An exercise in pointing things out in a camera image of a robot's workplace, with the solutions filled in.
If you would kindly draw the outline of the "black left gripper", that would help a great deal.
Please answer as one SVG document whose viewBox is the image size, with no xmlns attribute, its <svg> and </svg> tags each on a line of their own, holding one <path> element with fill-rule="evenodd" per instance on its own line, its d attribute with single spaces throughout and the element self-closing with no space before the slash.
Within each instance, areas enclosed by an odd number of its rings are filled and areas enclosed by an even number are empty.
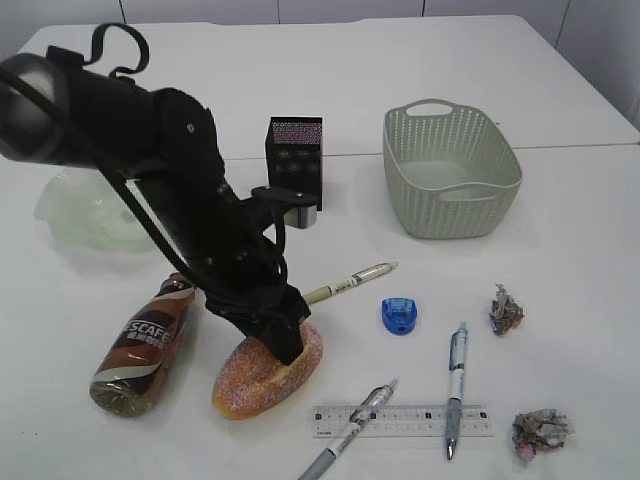
<svg viewBox="0 0 640 480">
<path fill-rule="evenodd" d="M 154 214 L 183 258 L 179 270 L 208 308 L 260 341 L 283 365 L 302 353 L 310 310 L 288 282 L 284 223 L 267 201 L 239 197 L 222 175 L 154 176 Z"/>
</svg>

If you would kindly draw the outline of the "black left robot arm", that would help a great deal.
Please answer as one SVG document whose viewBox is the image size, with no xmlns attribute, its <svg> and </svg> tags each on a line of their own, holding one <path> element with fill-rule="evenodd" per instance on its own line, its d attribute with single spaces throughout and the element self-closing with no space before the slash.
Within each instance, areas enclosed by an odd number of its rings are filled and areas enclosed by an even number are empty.
<svg viewBox="0 0 640 480">
<path fill-rule="evenodd" d="M 1 64 L 1 153 L 99 171 L 211 312 L 284 364 L 301 354 L 310 310 L 288 282 L 285 217 L 316 200 L 269 186 L 239 198 L 193 97 L 87 71 L 64 49 L 18 54 Z"/>
</svg>

